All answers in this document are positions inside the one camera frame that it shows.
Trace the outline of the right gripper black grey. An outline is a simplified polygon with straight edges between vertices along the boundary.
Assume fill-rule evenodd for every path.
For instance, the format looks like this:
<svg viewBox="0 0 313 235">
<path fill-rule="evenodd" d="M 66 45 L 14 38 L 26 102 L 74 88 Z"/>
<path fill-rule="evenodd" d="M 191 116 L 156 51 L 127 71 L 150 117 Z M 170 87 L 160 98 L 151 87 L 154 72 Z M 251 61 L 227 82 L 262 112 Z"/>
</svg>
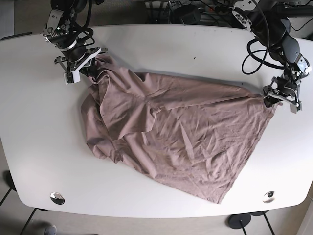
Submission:
<svg viewBox="0 0 313 235">
<path fill-rule="evenodd" d="M 106 48 L 72 48 L 65 51 L 64 56 L 58 56 L 54 60 L 54 64 L 59 64 L 66 73 L 73 73 L 80 69 L 88 68 L 95 64 L 95 57 L 99 54 L 107 52 Z"/>
</svg>

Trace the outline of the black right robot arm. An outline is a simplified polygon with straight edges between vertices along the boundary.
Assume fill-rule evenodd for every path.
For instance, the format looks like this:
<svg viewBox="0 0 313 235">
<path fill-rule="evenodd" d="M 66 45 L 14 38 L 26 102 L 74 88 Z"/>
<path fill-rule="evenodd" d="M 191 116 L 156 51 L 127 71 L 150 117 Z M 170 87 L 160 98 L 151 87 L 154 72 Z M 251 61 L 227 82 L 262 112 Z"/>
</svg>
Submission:
<svg viewBox="0 0 313 235">
<path fill-rule="evenodd" d="M 102 3 L 102 0 L 52 0 L 50 2 L 51 12 L 43 29 L 43 36 L 63 54 L 63 57 L 55 61 L 68 75 L 79 71 L 99 51 L 87 47 L 95 44 L 94 31 L 89 27 L 92 6 Z"/>
</svg>

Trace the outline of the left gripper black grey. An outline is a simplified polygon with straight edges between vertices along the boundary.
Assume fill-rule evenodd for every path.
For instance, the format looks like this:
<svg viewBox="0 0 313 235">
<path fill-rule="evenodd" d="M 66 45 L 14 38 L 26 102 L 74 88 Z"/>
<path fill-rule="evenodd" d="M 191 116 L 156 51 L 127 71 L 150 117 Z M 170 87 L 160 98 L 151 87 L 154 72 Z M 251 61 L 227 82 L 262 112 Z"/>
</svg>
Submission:
<svg viewBox="0 0 313 235">
<path fill-rule="evenodd" d="M 291 78 L 285 80 L 282 77 L 273 77 L 271 84 L 263 87 L 265 106 L 270 108 L 279 102 L 286 102 L 290 105 L 292 113 L 301 111 L 300 84 L 301 81 L 294 81 Z"/>
</svg>

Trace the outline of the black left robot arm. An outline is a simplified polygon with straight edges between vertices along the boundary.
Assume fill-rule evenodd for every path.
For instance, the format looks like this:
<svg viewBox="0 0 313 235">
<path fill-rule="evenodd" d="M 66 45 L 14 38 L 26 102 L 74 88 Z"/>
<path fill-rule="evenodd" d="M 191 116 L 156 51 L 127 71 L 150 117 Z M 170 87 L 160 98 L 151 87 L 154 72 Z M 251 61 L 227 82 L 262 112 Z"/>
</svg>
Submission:
<svg viewBox="0 0 313 235">
<path fill-rule="evenodd" d="M 265 106 L 270 108 L 278 102 L 286 102 L 290 110 L 297 113 L 302 109 L 299 100 L 301 80 L 307 77 L 312 67 L 301 54 L 298 41 L 290 36 L 290 18 L 311 17 L 311 5 L 289 6 L 277 0 L 236 0 L 231 7 L 233 16 L 242 27 L 252 32 L 255 38 L 248 42 L 249 56 L 260 65 L 283 70 L 271 84 L 263 87 Z M 280 63 L 274 65 L 258 58 L 250 47 L 256 41 L 265 46 L 264 53 Z"/>
</svg>

